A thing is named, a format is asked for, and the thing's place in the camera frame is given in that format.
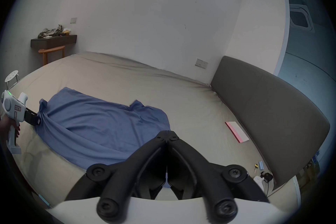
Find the white stool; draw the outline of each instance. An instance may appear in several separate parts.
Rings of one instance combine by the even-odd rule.
[[[18,82],[18,76],[19,76],[19,71],[18,70],[15,70],[13,72],[11,72],[5,79],[5,83],[6,83],[6,88],[8,90],[8,82],[11,81],[14,77],[16,78],[16,82]]]

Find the gray headboard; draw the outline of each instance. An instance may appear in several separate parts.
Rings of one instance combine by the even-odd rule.
[[[246,62],[224,56],[211,82],[257,146],[277,186],[315,155],[329,122],[303,93]]]

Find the wooden chair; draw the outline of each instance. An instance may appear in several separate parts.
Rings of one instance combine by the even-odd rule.
[[[55,52],[55,51],[61,50],[62,51],[62,58],[64,58],[64,56],[65,56],[65,54],[64,54],[64,48],[65,48],[65,46],[62,45],[60,47],[56,47],[56,48],[52,48],[52,49],[48,49],[48,50],[40,49],[39,53],[43,54],[43,65],[48,64],[48,53],[50,53],[50,52]]]

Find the wall socket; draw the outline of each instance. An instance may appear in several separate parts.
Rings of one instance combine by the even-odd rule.
[[[201,68],[206,69],[207,66],[208,66],[208,63],[205,62],[205,61],[202,61],[202,60],[200,60],[200,59],[197,59],[195,65],[196,65],[197,67],[201,67]]]

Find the dark wooden shelf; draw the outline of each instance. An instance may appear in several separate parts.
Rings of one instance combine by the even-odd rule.
[[[69,36],[57,36],[47,38],[34,38],[30,41],[30,46],[34,49],[51,49],[54,47],[76,44],[77,35],[71,34]]]

